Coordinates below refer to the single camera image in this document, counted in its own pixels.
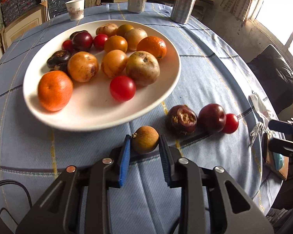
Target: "blue tablecloth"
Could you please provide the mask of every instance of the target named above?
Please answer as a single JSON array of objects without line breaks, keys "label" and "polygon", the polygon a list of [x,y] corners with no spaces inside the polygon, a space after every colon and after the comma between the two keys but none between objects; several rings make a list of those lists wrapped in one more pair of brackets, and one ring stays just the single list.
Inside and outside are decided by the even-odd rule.
[{"label": "blue tablecloth", "polygon": [[[271,104],[254,74],[227,43],[193,17],[185,26],[172,22],[170,12],[170,7],[161,4],[147,3],[141,14],[128,12],[126,3],[107,4],[86,9],[85,17],[77,22],[71,22],[68,14],[52,18],[15,40],[0,60],[0,180],[20,181],[35,202],[66,166],[90,166],[120,146],[126,134],[151,125],[199,166],[223,166],[266,214],[282,182],[263,166],[260,139],[249,146],[250,131],[261,121],[249,95],[255,91]],[[139,22],[169,38],[181,58],[179,83],[165,102],[130,123],[88,133],[47,127],[32,116],[23,99],[27,66],[57,34],[104,19]],[[196,133],[177,140],[165,129],[167,109],[187,104],[199,113],[209,103],[238,115],[240,125],[235,133]],[[124,188],[111,189],[110,195],[114,234],[165,234],[180,213],[180,189],[166,186],[158,151],[147,158],[134,156]],[[24,191],[15,185],[0,187],[2,207],[20,222],[29,210]],[[15,230],[7,213],[1,216]]]}]

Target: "cherry tomato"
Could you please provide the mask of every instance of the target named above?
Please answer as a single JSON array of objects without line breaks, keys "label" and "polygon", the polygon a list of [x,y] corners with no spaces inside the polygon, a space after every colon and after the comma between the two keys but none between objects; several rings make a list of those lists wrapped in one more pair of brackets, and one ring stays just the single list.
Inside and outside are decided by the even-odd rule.
[{"label": "cherry tomato", "polygon": [[116,101],[128,101],[133,98],[135,92],[135,82],[128,76],[117,76],[110,83],[110,93]]},{"label": "cherry tomato", "polygon": [[62,44],[62,49],[68,50],[72,53],[74,51],[74,48],[71,40],[65,40]]},{"label": "cherry tomato", "polygon": [[222,132],[226,134],[232,134],[238,129],[239,120],[233,113],[226,114],[226,124]]},{"label": "cherry tomato", "polygon": [[93,45],[96,49],[103,50],[104,44],[107,41],[108,36],[105,34],[98,34],[93,39]]}]

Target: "plate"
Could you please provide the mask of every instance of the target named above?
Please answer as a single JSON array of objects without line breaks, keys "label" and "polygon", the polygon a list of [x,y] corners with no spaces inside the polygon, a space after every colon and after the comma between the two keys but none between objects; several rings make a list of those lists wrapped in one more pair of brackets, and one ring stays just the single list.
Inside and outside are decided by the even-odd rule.
[{"label": "plate", "polygon": [[[116,102],[110,92],[111,79],[101,70],[87,83],[73,81],[74,90],[69,103],[58,112],[48,112],[40,105],[37,96],[38,83],[49,68],[47,59],[61,49],[64,40],[75,31],[87,30],[92,36],[96,29],[104,24],[114,23],[118,26],[130,24],[144,29],[148,36],[163,39],[167,46],[166,56],[159,61],[160,76],[157,81],[146,87],[137,87],[135,96],[123,103]],[[99,64],[104,51],[94,47],[90,53],[96,56]],[[125,20],[101,20],[73,27],[62,32],[47,42],[31,60],[24,77],[23,93],[27,107],[31,113],[43,123],[62,130],[92,131],[106,129],[134,120],[151,111],[164,101],[173,91],[180,77],[180,57],[173,43],[160,32],[143,24]]]}]

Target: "metal pin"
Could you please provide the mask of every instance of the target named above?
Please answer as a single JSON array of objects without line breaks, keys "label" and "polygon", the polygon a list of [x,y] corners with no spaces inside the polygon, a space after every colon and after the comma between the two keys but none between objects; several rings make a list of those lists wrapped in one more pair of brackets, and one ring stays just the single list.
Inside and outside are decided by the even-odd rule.
[{"label": "metal pin", "polygon": [[218,172],[218,173],[223,173],[225,170],[221,166],[216,166],[215,171]]},{"label": "metal pin", "polygon": [[111,158],[104,158],[104,159],[102,159],[102,163],[104,163],[104,164],[110,164],[110,163],[112,163],[112,159]]},{"label": "metal pin", "polygon": [[73,166],[73,165],[70,165],[70,166],[66,167],[66,171],[68,173],[73,173],[75,170],[76,170],[76,167]]},{"label": "metal pin", "polygon": [[180,159],[178,159],[178,162],[181,164],[187,164],[189,162],[189,160],[186,158],[180,158]]}]

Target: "black cable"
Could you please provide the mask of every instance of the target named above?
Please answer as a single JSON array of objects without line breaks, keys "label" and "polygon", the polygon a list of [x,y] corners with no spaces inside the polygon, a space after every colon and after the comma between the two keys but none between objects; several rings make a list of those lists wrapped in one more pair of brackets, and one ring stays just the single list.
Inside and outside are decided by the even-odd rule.
[{"label": "black cable", "polygon": [[12,218],[12,220],[16,223],[16,225],[18,225],[18,223],[15,221],[15,219],[13,218],[11,213],[6,208],[3,207],[2,209],[0,209],[0,215],[1,215],[3,210],[5,210],[9,214],[9,216]]},{"label": "black cable", "polygon": [[177,218],[177,220],[174,222],[174,224],[172,225],[171,229],[169,230],[169,233],[168,234],[174,234],[178,224],[179,224],[179,220],[180,220],[180,217]]},{"label": "black cable", "polygon": [[23,188],[23,190],[25,191],[25,193],[27,195],[29,206],[30,206],[30,208],[32,208],[31,197],[30,197],[30,194],[29,194],[27,188],[22,183],[15,181],[15,180],[12,180],[12,179],[6,179],[6,180],[0,181],[0,187],[3,185],[8,185],[8,184],[18,185],[19,187]]}]

